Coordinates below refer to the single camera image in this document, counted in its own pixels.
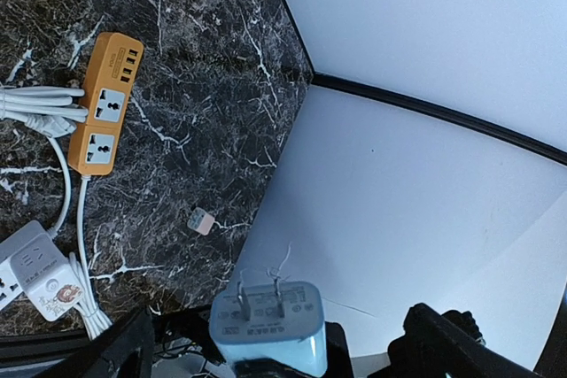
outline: metal prong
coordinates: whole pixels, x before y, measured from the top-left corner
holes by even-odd
[[[242,313],[242,318],[244,320],[250,320],[250,303],[248,302],[248,296],[246,295],[245,288],[242,286],[242,282],[237,285],[238,291],[238,303],[240,304],[240,312]]]
[[[280,318],[284,318],[285,317],[284,300],[282,299],[282,291],[280,291],[280,280],[279,280],[279,278],[274,279],[274,289],[275,289],[275,293],[276,293],[277,315]]]

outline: black edge strip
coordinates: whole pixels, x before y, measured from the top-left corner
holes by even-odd
[[[309,64],[309,68],[311,68],[311,74],[315,75],[315,68],[313,67],[313,62],[311,61],[311,57],[309,57],[309,52],[307,51],[305,43],[303,42],[303,38],[301,37],[301,34],[299,33],[298,25],[295,22],[295,19],[293,18],[293,14],[291,13],[290,6],[287,4],[287,0],[282,0],[282,3],[283,3],[283,7],[287,11],[288,16],[290,17],[291,24],[293,25],[293,29],[295,30],[295,34],[297,35],[299,42],[301,43],[301,47],[303,48],[303,51],[305,52],[305,56],[307,58],[307,63]]]
[[[555,318],[548,341],[533,372],[546,378],[567,377],[567,289],[563,293],[559,312]]]
[[[390,90],[375,88],[326,74],[315,73],[312,83],[323,88],[339,90],[350,93],[351,95],[362,96],[367,99],[398,106],[399,108],[405,108],[406,110],[420,112],[421,114],[428,115],[435,119],[444,120],[456,124],[457,126],[466,127],[470,130],[482,133],[483,135],[494,137],[503,142],[511,143],[519,148],[523,148],[542,157],[552,159],[563,166],[567,166],[567,152],[463,112],[415,99],[411,96],[391,92]]]
[[[0,337],[2,367],[31,365],[63,359],[89,343],[84,331]]]

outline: white cable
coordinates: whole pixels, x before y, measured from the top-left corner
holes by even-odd
[[[81,281],[81,285],[85,288],[86,292],[84,299],[74,308],[82,316],[82,321],[87,329],[89,339],[94,340],[105,332],[113,323],[98,307],[97,300],[95,299],[90,285],[89,266],[87,264],[87,252],[85,249],[85,238],[83,233],[85,198],[87,196],[89,180],[90,176],[81,177],[79,204],[77,206],[77,240],[79,245],[79,258],[81,259],[81,262],[77,261],[73,252],[69,255],[69,262],[71,263],[71,267],[79,278],[79,281]]]
[[[83,89],[0,84],[0,120],[21,121],[47,137],[69,135],[76,129],[75,121],[82,123],[89,115],[89,110],[73,103],[74,97],[83,95]]]
[[[71,175],[69,174],[69,167],[67,166],[67,162],[65,160],[65,155],[59,146],[57,139],[52,137],[47,138],[50,141],[53,150],[57,154],[57,158],[59,159],[59,163],[61,164],[61,171],[63,172],[63,180],[65,182],[65,197],[63,199],[63,206],[61,207],[61,213],[55,224],[48,230],[48,233],[51,239],[57,236],[58,231],[63,226],[65,222],[65,218],[67,216],[67,212],[69,211],[69,205],[71,204]]]
[[[89,111],[73,104],[73,97],[83,96],[84,90],[32,86],[30,88],[2,87],[0,92],[0,119],[8,112],[25,114],[58,115],[70,120],[84,122]]]

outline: dark marble countertop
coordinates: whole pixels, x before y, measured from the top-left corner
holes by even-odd
[[[89,185],[93,282],[114,320],[140,304],[211,302],[311,78],[282,0],[0,0],[0,22],[4,84],[80,86],[102,31],[144,43],[114,171]],[[50,226],[63,198],[50,145],[6,120],[0,150],[1,237],[32,219]],[[217,219],[208,236],[186,226],[194,205]],[[76,251],[74,218],[72,208],[57,239],[65,254]],[[76,314],[46,322],[23,297],[0,315],[2,335],[82,327]]]

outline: white wall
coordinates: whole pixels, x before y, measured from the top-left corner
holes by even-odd
[[[287,0],[316,71],[567,150],[567,0]]]
[[[565,288],[566,190],[567,169],[527,151],[312,87],[233,279],[265,283],[291,243],[281,275],[320,288],[353,356],[386,351],[426,302],[472,310],[533,367]]]

